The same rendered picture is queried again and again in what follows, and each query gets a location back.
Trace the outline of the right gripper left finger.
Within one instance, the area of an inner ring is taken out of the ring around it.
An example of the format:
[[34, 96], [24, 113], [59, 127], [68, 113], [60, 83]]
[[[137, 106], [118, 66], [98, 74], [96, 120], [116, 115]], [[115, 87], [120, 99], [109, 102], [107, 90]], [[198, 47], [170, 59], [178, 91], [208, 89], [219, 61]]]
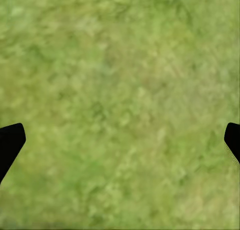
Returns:
[[22, 123], [0, 128], [0, 183], [26, 142]]

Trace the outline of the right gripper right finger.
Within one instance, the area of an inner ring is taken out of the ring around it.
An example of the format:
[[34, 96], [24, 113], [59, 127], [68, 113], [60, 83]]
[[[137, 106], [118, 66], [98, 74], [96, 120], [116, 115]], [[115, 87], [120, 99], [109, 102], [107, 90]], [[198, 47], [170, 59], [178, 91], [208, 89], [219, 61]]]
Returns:
[[240, 125], [228, 123], [224, 141], [240, 163]]

